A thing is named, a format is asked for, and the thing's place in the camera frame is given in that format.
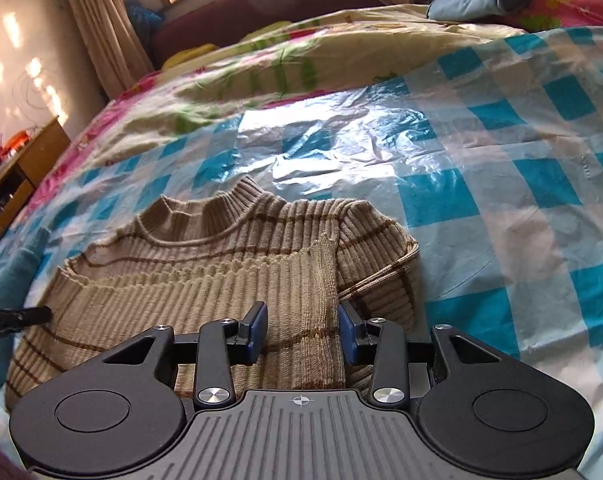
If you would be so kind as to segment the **beige striped ribbed sweater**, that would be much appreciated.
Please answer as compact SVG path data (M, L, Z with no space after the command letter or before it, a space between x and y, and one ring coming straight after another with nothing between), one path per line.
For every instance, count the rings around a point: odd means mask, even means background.
M6 406L156 325L194 333L268 308L257 362L233 370L247 389L367 390L371 370L345 363L337 307L411 330L420 304L419 245L366 200L289 202L243 178L207 200L160 196L126 226L56 270L6 378Z

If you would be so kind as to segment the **floral bed quilt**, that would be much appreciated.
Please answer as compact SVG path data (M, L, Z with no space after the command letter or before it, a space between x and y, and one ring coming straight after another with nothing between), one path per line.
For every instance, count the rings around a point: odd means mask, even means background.
M603 0L533 0L487 23L430 20L425 6L338 11L264 32L143 76L63 153L26 211L88 170L112 166L247 110L356 89L443 55L562 27L603 26Z

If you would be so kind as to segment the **wooden bedside desk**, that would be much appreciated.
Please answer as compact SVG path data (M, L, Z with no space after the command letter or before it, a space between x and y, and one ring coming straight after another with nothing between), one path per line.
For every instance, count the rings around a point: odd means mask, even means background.
M55 117L0 169L0 240L28 204L70 138Z

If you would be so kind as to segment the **beige curtain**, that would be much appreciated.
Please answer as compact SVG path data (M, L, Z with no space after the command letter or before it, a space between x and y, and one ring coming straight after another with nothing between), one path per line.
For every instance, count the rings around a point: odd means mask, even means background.
M153 65L128 18L124 0L68 0L100 84L110 99Z

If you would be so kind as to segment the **teal fleece garment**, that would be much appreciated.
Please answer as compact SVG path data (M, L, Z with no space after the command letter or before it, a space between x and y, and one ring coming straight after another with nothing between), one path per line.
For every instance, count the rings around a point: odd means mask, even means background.
M29 240L15 243L0 256L0 309L24 309L49 238L50 231L39 228ZM12 352L13 335L0 338L0 390L6 381Z

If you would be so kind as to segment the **blue white checkered plastic sheet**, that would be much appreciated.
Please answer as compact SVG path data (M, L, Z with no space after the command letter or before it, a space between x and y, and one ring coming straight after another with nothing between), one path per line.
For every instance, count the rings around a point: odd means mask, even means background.
M411 330L447 323L589 401L581 463L603 479L603 27L444 55L407 75L247 108L66 182L3 237L50 231L25 307L56 270L160 196L243 178L294 200L366 200L419 245Z

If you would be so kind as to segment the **dark red headboard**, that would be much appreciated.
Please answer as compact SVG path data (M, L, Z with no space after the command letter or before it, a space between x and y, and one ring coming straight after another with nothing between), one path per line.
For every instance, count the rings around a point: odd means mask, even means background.
M165 19L152 33L149 57L160 67L179 51L201 44L235 44L275 22L296 23L382 4L381 0L178 0L163 10Z

